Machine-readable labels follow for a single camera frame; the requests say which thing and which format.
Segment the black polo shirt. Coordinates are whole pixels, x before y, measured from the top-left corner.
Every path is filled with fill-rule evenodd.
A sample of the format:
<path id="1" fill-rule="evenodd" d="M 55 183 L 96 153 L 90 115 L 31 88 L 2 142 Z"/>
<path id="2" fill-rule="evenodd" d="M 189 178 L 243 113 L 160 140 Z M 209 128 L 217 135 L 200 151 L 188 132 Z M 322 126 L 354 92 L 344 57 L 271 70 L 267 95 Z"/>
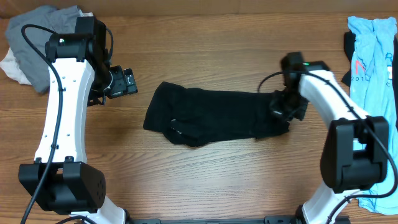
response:
<path id="1" fill-rule="evenodd" d="M 211 142 L 285 134 L 289 122 L 271 115 L 271 93 L 211 91 L 162 82 L 143 127 L 171 143 L 200 147 Z"/>

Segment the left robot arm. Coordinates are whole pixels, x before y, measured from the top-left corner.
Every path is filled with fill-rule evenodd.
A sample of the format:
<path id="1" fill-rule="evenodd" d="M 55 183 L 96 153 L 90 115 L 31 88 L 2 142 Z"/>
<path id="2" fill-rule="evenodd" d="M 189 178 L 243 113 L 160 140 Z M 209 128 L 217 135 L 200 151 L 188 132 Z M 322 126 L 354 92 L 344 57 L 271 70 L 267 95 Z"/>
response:
<path id="1" fill-rule="evenodd" d="M 97 18 L 79 17 L 74 33 L 52 32 L 39 52 L 50 75 L 45 125 L 33 163 L 20 165 L 18 178 L 31 205 L 66 222 L 131 222 L 106 195 L 104 174 L 87 163 L 85 152 L 87 108 L 137 92 L 132 70 L 111 65 L 111 35 Z"/>

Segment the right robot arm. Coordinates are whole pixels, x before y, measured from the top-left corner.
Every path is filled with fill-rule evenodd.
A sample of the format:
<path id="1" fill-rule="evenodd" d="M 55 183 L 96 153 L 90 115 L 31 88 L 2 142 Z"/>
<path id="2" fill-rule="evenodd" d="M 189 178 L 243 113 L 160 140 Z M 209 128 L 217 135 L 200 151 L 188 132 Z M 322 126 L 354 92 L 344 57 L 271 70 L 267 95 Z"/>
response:
<path id="1" fill-rule="evenodd" d="M 302 120 L 311 103 L 328 134 L 320 159 L 322 183 L 294 216 L 265 217 L 265 223 L 349 223 L 339 214 L 354 198 L 368 198 L 374 184 L 385 180 L 389 125 L 370 116 L 341 89 L 323 61 L 305 62 L 300 52 L 280 61 L 285 89 L 273 97 L 271 114 L 282 121 Z"/>

